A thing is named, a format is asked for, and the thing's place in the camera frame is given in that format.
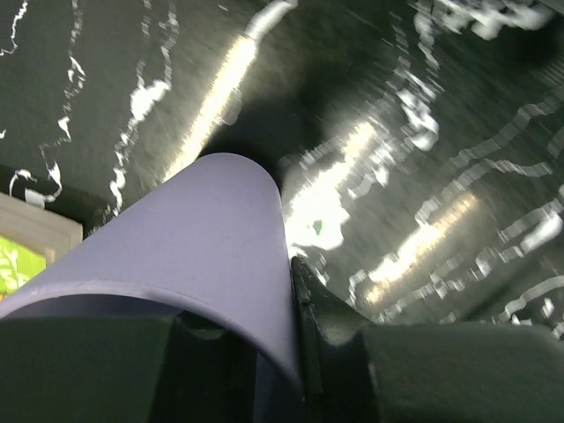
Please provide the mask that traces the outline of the lavender plastic cup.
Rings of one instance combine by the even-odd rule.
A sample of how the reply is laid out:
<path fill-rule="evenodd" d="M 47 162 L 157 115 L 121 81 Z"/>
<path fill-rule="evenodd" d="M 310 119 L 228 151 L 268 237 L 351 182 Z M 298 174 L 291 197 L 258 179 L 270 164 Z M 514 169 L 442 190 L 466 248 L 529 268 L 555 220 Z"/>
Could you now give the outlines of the lavender plastic cup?
<path fill-rule="evenodd" d="M 111 220 L 1 303 L 4 319 L 194 315 L 256 351 L 253 419 L 304 419 L 280 195 L 215 153 Z"/>

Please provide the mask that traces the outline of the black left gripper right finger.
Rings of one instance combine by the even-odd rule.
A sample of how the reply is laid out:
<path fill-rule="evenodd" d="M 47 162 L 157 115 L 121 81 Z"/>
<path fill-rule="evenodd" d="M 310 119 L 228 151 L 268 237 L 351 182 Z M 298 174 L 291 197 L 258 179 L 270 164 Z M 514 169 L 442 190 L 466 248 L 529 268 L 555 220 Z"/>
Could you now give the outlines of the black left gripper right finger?
<path fill-rule="evenodd" d="M 538 326 L 370 321 L 291 262 L 310 422 L 560 422 L 563 344 Z"/>

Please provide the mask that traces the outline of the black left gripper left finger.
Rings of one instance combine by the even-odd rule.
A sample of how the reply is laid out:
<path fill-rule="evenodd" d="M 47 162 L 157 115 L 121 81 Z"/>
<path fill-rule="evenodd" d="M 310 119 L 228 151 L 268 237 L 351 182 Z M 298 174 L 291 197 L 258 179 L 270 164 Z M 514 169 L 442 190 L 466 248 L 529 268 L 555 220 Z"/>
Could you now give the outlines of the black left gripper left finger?
<path fill-rule="evenodd" d="M 250 422 L 256 351 L 194 315 L 1 322 L 4 422 Z"/>

